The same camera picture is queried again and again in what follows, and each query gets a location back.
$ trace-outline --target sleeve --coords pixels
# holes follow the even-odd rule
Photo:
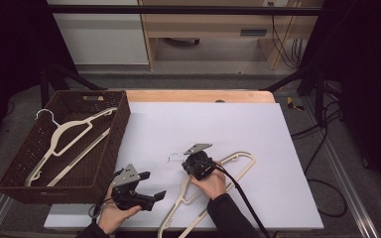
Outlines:
[[[95,222],[91,222],[76,238],[109,238],[109,236]]]
[[[260,237],[228,193],[210,200],[207,211],[218,230],[219,237]]]

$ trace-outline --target hanger hook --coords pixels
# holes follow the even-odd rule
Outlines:
[[[47,112],[51,113],[52,114],[52,122],[55,125],[57,125],[58,127],[60,126],[60,124],[58,124],[58,122],[55,121],[55,115],[54,115],[54,113],[51,110],[48,110],[48,109],[42,109],[42,110],[38,111],[37,114],[36,114],[36,120],[39,118],[39,114],[41,112],[43,112],[43,111],[47,111]]]
[[[181,153],[173,153],[173,154],[169,155],[169,162],[170,162],[170,161],[178,161],[178,157],[181,157],[180,160],[181,160],[182,162],[185,161],[185,159],[184,159],[184,154],[181,154]]]

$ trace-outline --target wall outlet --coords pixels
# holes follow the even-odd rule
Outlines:
[[[289,0],[264,0],[262,7],[286,7]]]

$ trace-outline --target gray floor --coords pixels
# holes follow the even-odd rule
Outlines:
[[[161,42],[159,50],[156,66],[160,67],[157,70],[136,70],[127,73],[110,71],[104,74],[88,72],[84,76],[109,88],[258,89],[280,80],[291,72],[288,68],[273,72],[267,70],[265,60],[260,55],[253,54],[253,52],[259,52],[256,41],[240,43],[235,40],[223,42],[201,40],[200,45],[196,47]],[[78,87],[75,83],[70,82],[70,85]],[[275,99],[282,105],[292,134],[313,125],[307,110],[300,111],[287,107],[288,96],[296,95],[294,90],[296,86],[295,82],[275,93]],[[301,101],[297,96],[293,98],[297,103]],[[14,109],[4,119],[0,129],[0,178],[34,123],[35,112],[40,109],[39,87],[36,86],[14,95],[9,107]],[[329,124],[328,138],[349,173],[381,237],[381,177],[379,173],[363,168],[362,157],[343,122],[336,120]],[[294,141],[303,167],[306,166],[318,142],[318,134]],[[319,152],[310,168],[308,178],[322,179],[338,186],[323,150]],[[342,203],[335,192],[314,183],[311,189],[321,209],[330,213],[341,210]],[[4,233],[8,231],[54,233],[43,228],[49,209],[48,205],[26,205],[14,201],[2,221],[0,236],[4,237]],[[350,211],[340,218],[324,215],[321,218],[324,224],[323,230],[309,233],[283,232],[281,235],[282,237],[363,237]]]

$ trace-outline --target person's left hand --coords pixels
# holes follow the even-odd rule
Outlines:
[[[107,200],[111,197],[111,191],[113,187],[107,190],[107,194],[104,200]],[[105,205],[102,207],[100,219],[98,220],[98,226],[106,234],[111,234],[129,217],[135,215],[140,211],[141,206],[137,205],[129,208],[128,210],[119,209],[113,200],[106,201]]]

